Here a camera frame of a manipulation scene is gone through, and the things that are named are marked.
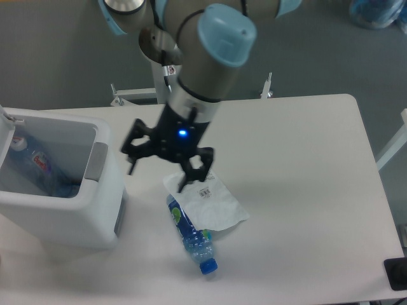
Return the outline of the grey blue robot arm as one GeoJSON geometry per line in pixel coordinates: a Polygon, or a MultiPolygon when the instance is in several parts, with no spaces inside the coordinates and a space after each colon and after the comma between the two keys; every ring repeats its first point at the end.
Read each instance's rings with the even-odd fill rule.
{"type": "Polygon", "coordinates": [[[180,188],[204,181],[214,150],[199,142],[250,56],[256,21],[299,6],[299,1],[100,1],[113,31],[159,30],[170,39],[169,46],[153,41],[160,63],[180,54],[181,70],[157,125],[137,119],[121,147],[129,162],[155,155],[181,166],[180,188]]]}

